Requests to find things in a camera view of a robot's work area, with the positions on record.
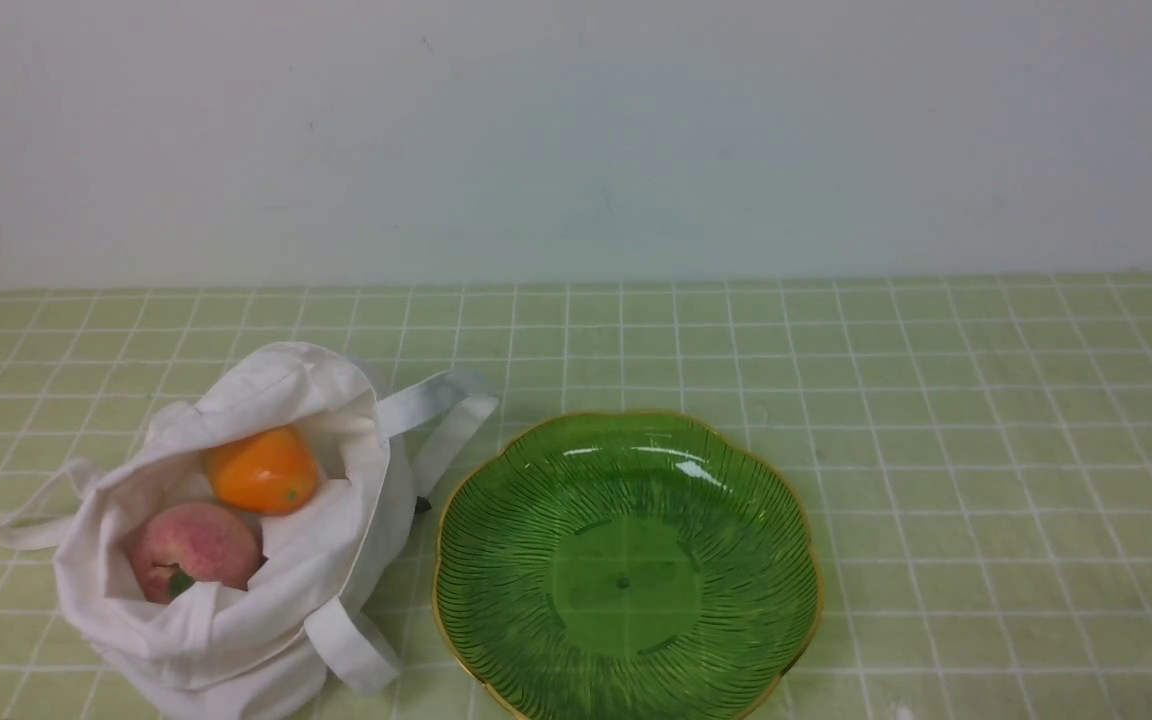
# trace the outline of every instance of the green glass bowl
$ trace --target green glass bowl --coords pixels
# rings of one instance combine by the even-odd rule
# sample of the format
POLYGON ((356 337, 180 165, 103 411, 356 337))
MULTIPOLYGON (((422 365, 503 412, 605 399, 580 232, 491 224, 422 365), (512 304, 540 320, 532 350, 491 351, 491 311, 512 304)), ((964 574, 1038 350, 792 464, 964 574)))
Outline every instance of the green glass bowl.
POLYGON ((684 415, 547 420, 439 525, 439 632, 515 717, 748 715, 820 611, 794 491, 684 415))

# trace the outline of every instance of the wall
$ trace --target wall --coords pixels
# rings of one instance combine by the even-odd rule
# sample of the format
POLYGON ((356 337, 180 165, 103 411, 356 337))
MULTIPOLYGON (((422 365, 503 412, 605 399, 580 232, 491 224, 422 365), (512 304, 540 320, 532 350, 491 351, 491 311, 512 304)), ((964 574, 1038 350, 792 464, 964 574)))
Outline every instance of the wall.
POLYGON ((0 287, 1128 266, 1139 0, 0 0, 0 287))

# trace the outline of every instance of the pink peach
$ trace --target pink peach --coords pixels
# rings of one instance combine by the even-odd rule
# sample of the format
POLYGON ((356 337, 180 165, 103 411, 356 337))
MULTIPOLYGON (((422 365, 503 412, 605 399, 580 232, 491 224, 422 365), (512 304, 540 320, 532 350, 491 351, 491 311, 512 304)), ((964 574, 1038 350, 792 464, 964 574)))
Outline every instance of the pink peach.
POLYGON ((150 518, 129 553, 145 600, 172 602, 195 582, 247 591, 260 568, 260 547, 234 511, 211 502, 185 502, 150 518))

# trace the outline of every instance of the grid pattern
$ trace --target grid pattern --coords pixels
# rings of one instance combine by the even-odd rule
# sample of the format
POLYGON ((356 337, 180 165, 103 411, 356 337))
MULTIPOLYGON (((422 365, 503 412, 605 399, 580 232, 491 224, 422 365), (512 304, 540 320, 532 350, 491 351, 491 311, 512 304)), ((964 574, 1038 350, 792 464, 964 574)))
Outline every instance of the grid pattern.
MULTIPOLYGON (((0 293, 0 514, 289 338, 503 388, 442 497, 563 411, 684 410, 781 468, 827 607, 759 719, 1152 717, 1152 274, 0 293)), ((506 717, 435 631, 434 532, 369 602, 402 679, 298 717, 506 717)), ((0 548, 1 717, 157 717, 56 615, 46 552, 0 548)))

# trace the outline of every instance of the white cloth bag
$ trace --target white cloth bag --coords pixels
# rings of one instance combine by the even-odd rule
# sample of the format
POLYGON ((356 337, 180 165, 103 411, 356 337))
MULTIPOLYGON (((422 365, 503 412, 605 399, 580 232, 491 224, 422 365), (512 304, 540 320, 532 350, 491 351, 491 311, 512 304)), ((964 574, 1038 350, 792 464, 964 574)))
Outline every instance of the white cloth bag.
POLYGON ((407 543, 416 497, 427 495, 497 397, 449 370, 394 395, 347 357, 275 343, 229 370, 195 406, 166 406, 145 447, 101 475, 78 460, 0 523, 0 544, 59 546, 61 614, 165 715, 287 717, 320 691, 331 669, 356 694, 399 672, 396 653, 362 615, 376 581, 407 543), (445 415, 408 464, 399 434, 445 415), (145 600, 124 547, 164 507, 211 497, 200 452, 296 423, 338 441, 343 472, 282 518, 259 518, 265 566, 245 592, 198 582, 170 605, 145 600), (82 498, 67 518, 13 526, 69 477, 82 498))

